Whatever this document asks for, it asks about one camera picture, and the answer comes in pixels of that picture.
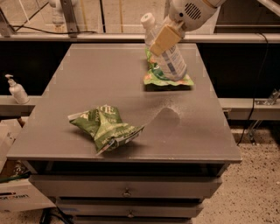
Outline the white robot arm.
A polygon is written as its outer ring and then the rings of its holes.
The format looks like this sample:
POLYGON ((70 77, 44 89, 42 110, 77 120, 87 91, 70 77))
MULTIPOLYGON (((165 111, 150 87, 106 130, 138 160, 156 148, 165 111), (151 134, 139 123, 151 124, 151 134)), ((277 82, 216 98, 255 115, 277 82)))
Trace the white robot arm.
POLYGON ((170 0, 168 15, 150 51, 159 56, 175 46, 186 32, 199 29, 227 0, 170 0))

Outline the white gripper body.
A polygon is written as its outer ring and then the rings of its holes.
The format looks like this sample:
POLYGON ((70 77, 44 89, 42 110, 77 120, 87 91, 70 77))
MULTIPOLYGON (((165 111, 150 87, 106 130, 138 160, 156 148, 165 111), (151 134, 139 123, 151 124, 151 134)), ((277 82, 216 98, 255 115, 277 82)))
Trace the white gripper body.
POLYGON ((199 29, 218 9, 218 0, 170 0, 167 25, 178 32, 199 29))

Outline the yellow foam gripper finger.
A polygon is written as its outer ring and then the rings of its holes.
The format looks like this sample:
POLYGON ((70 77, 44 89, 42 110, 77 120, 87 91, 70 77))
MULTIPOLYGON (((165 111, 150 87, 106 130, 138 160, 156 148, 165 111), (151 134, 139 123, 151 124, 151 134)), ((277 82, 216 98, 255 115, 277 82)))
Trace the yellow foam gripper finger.
POLYGON ((161 28, 149 50, 156 56, 161 55, 181 40, 180 33, 173 27, 165 25, 161 28))

